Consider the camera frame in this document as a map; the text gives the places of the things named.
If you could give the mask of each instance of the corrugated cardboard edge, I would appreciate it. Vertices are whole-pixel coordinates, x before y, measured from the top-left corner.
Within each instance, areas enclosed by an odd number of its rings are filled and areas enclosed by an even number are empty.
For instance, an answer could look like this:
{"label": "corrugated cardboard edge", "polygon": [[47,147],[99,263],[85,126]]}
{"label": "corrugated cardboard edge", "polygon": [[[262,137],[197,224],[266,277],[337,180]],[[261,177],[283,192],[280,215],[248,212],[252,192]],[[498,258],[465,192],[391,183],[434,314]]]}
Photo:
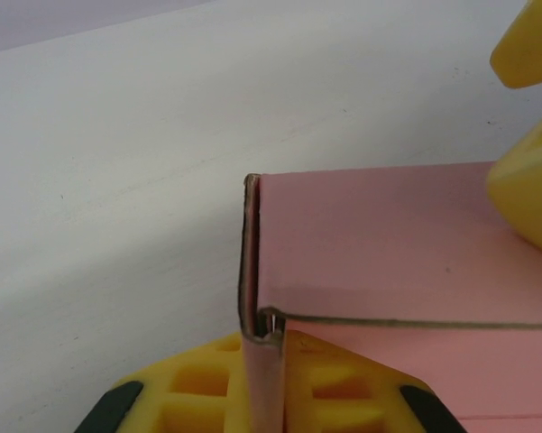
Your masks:
{"label": "corrugated cardboard edge", "polygon": [[238,314],[250,394],[252,431],[281,433],[284,415],[284,328],[257,310],[260,177],[249,174],[244,180]]}

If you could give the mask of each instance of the white table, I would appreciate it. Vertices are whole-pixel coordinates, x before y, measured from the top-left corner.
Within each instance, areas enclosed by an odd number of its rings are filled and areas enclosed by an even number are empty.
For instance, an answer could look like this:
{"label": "white table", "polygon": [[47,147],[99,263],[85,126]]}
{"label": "white table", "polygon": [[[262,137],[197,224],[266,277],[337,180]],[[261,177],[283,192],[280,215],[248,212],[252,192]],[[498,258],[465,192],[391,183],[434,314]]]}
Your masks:
{"label": "white table", "polygon": [[522,3],[220,0],[1,51],[0,432],[237,329],[246,173],[499,157],[542,117],[489,66]]}

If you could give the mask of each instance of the pink cardboard box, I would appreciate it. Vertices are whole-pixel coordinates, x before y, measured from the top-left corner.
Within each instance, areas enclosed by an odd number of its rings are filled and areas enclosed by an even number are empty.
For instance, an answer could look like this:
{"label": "pink cardboard box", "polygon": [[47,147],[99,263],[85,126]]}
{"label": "pink cardboard box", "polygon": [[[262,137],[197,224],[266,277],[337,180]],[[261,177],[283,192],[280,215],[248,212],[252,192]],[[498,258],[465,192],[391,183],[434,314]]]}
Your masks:
{"label": "pink cardboard box", "polygon": [[247,177],[239,314],[257,432],[282,429],[286,327],[417,376],[471,432],[542,432],[542,253],[491,206],[490,166]]}

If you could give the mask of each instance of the white wall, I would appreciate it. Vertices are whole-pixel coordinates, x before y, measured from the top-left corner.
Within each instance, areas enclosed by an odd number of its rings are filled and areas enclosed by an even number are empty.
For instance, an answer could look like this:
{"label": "white wall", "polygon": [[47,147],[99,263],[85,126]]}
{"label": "white wall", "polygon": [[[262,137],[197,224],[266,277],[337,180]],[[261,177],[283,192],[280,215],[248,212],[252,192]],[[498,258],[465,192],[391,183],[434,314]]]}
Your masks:
{"label": "white wall", "polygon": [[0,50],[213,0],[0,0]]}

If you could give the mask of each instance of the black rubber pad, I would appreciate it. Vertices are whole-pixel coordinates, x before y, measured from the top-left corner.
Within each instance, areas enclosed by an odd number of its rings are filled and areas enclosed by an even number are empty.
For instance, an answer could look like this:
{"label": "black rubber pad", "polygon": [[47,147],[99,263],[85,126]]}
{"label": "black rubber pad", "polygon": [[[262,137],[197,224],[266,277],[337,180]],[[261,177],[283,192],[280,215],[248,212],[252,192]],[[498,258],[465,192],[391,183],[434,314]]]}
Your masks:
{"label": "black rubber pad", "polygon": [[400,393],[427,433],[466,433],[435,394],[411,385],[401,386]]}
{"label": "black rubber pad", "polygon": [[98,401],[74,433],[116,433],[144,385],[127,382],[110,390]]}

